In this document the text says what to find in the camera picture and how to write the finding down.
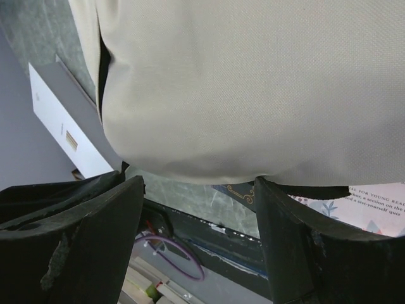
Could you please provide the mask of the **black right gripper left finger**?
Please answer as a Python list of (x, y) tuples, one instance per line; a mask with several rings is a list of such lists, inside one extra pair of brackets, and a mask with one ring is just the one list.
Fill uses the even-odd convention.
[(1, 191), (2, 303), (116, 303), (144, 181), (113, 171)]

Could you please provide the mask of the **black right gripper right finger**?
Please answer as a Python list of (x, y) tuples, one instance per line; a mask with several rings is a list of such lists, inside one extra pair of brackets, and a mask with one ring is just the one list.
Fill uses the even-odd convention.
[(348, 187), (285, 186), (258, 177), (255, 209), (274, 303), (403, 303), (404, 238), (366, 232), (297, 197), (331, 200)]

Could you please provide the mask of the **white book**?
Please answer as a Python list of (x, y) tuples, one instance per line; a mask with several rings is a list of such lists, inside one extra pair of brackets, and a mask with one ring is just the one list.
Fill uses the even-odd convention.
[(96, 106), (59, 57), (28, 65), (33, 111), (84, 178), (122, 169)]

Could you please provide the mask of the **cream canvas backpack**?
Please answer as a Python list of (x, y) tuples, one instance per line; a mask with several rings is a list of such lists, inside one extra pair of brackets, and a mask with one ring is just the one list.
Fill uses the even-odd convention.
[(403, 1), (70, 1), (104, 134), (192, 184), (404, 180)]

